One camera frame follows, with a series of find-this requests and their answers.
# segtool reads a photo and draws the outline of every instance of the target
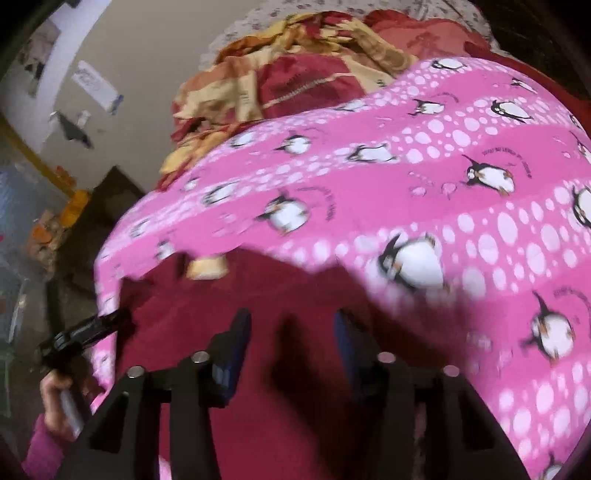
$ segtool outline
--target pink sleeve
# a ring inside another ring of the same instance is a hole
[[[47,430],[43,415],[39,415],[27,458],[22,463],[23,470],[31,480],[51,480],[61,465],[67,445],[68,442],[56,438]]]

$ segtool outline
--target poster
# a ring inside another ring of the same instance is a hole
[[[31,81],[27,91],[33,98],[37,96],[37,88],[43,75],[43,69],[59,36],[60,29],[51,20],[45,20],[18,53],[18,62],[31,73]]]

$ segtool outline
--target metal rivet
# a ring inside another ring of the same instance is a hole
[[[127,370],[127,376],[130,378],[138,378],[141,377],[145,372],[144,367],[136,365],[135,367],[131,367]]]
[[[455,365],[446,365],[443,367],[443,373],[448,377],[457,377],[460,374],[460,369]]]
[[[195,352],[193,355],[191,355],[191,361],[195,364],[202,364],[204,362],[207,362],[209,360],[209,353],[207,353],[204,350],[201,350],[199,352]]]
[[[393,364],[396,361],[396,356],[390,352],[378,353],[378,360],[383,364]]]

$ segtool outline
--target paper on wall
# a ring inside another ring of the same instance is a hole
[[[88,65],[85,61],[78,62],[78,66],[72,75],[78,85],[80,85],[88,95],[111,115],[117,112],[117,107],[123,100],[115,87],[105,80],[99,72]]]

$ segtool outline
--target penguin print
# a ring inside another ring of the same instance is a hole
[[[244,147],[244,145],[248,145],[251,143],[255,138],[254,132],[244,132],[230,140],[230,146],[232,148],[240,148]]]
[[[519,80],[518,78],[515,78],[515,77],[513,77],[511,79],[511,86],[524,88],[525,90],[527,90],[528,92],[531,92],[531,93],[538,93],[532,87],[527,85],[527,83],[522,82],[521,80]]]
[[[286,153],[292,155],[302,155],[302,153],[306,153],[312,142],[308,137],[303,135],[292,135],[287,137],[280,147],[277,147],[275,150],[283,150]]]
[[[515,182],[513,181],[513,174],[504,168],[495,167],[488,163],[478,163],[472,160],[467,155],[463,155],[470,160],[470,165],[466,170],[468,181],[466,185],[482,185],[494,189],[501,196],[506,196],[515,191]]]
[[[456,59],[439,59],[431,62],[431,67],[439,70],[459,70],[465,65]]]
[[[358,161],[366,163],[384,163],[388,161],[398,161],[396,155],[392,155],[388,149],[389,145],[383,143],[378,147],[366,147],[365,145],[359,145],[347,156],[349,161]]]
[[[498,102],[497,100],[493,100],[491,111],[497,115],[517,120],[522,124],[524,124],[526,120],[531,119],[525,110],[513,102]]]
[[[351,100],[350,102],[343,103],[335,107],[335,110],[342,112],[359,112],[365,106],[365,102],[361,98]]]
[[[578,193],[573,187],[573,213],[577,221],[591,228],[591,189],[585,187]]]
[[[589,163],[591,163],[591,150],[589,150],[587,147],[585,147],[583,145],[583,143],[581,142],[581,140],[578,139],[578,137],[572,133],[572,136],[575,138],[575,140],[577,141],[577,149],[579,150],[579,153],[583,156],[583,158],[585,160],[587,160]]]
[[[168,240],[163,240],[158,242],[156,246],[156,259],[159,261],[164,260],[165,258],[170,257],[176,250],[174,249],[172,243]]]
[[[143,235],[144,233],[146,233],[146,230],[148,229],[149,222],[150,222],[150,219],[146,218],[145,220],[142,220],[140,223],[136,223],[129,231],[130,237],[137,238],[137,237]]]
[[[191,190],[195,189],[198,183],[199,177],[191,177],[185,182],[185,185],[183,185],[183,188],[181,188],[180,190],[181,192],[190,192]]]
[[[443,269],[435,252],[435,239],[429,234],[396,245],[400,234],[392,238],[378,257],[386,278],[410,290],[446,288]]]
[[[548,467],[544,469],[542,474],[538,477],[538,480],[553,480],[562,468],[562,463],[557,462],[554,458],[554,454],[550,453],[550,463]]]
[[[573,123],[573,125],[577,128],[580,128],[583,132],[585,131],[585,129],[583,128],[583,126],[581,125],[581,122],[579,122],[577,120],[577,117],[575,117],[572,113],[569,113],[569,118],[570,121]]]
[[[426,115],[437,115],[438,113],[442,113],[445,109],[445,105],[442,103],[437,102],[429,102],[427,100],[419,100],[417,98],[413,99],[417,106],[414,109],[414,112],[409,113],[410,116],[417,116],[420,113],[424,113]]]
[[[201,199],[201,203],[209,207],[214,203],[227,199],[234,190],[236,190],[236,183],[223,183],[206,193]]]
[[[309,218],[310,212],[303,202],[289,197],[287,192],[280,192],[277,198],[267,203],[265,213],[255,220],[268,220],[281,235],[287,235],[303,226]]]
[[[532,292],[540,311],[531,321],[531,337],[522,341],[522,348],[536,345],[551,363],[567,356],[574,347],[574,330],[567,317],[548,308],[537,292]]]

